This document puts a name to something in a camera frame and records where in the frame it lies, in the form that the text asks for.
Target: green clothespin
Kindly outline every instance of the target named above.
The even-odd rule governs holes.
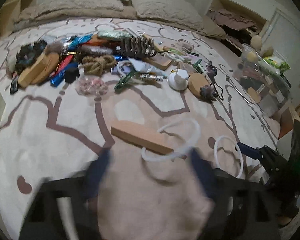
[[[128,84],[129,80],[135,75],[136,71],[130,71],[126,76],[122,76],[119,82],[115,85],[114,91],[120,93],[121,90]]]
[[[203,73],[202,69],[199,67],[199,64],[201,63],[202,59],[199,59],[196,63],[194,63],[192,66],[193,68],[200,74]]]

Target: white bedspread with brown lines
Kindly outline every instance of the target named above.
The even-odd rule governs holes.
[[[176,92],[167,82],[160,86],[136,85],[119,95],[116,75],[105,74],[109,92],[102,98],[79,96],[74,85],[49,83],[29,86],[10,95],[6,59],[20,46],[44,35],[55,37],[93,33],[100,29],[130,27],[142,30],[164,46],[176,46],[180,39],[195,46],[204,61],[218,69],[217,83],[224,89],[224,101],[198,101],[189,90]],[[209,39],[189,31],[155,23],[123,19],[72,19],[13,33],[0,40],[0,92],[6,102],[0,128],[0,212],[11,239],[17,240],[23,217],[42,178],[62,179],[84,169],[97,158],[102,147],[112,147],[111,165],[101,183],[98,222],[101,235],[109,240],[196,239],[209,217],[212,204],[205,197],[188,160],[145,163],[140,148],[112,137],[113,120],[130,120],[158,129],[172,121],[191,117],[201,127],[196,145],[202,158],[212,162],[215,139],[228,135],[251,147],[274,148],[279,124],[264,117],[231,77],[232,70],[208,45]],[[191,125],[168,129],[187,139]],[[180,140],[169,136],[173,147]],[[239,171],[238,160],[225,141],[218,152],[222,168],[232,175]],[[259,181],[258,162],[245,158],[244,175]]]

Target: bundle of rope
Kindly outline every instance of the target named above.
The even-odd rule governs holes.
[[[86,75],[101,76],[103,71],[110,71],[117,64],[112,55],[104,55],[101,57],[84,57],[82,59],[82,67]]]

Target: brown heart print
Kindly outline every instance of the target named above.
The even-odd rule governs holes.
[[[23,176],[19,176],[17,179],[18,189],[22,194],[30,194],[32,192],[32,187]]]

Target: pink bag of candy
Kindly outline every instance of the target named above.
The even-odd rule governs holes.
[[[101,96],[108,91],[108,86],[97,76],[82,76],[75,82],[75,90],[79,95]]]

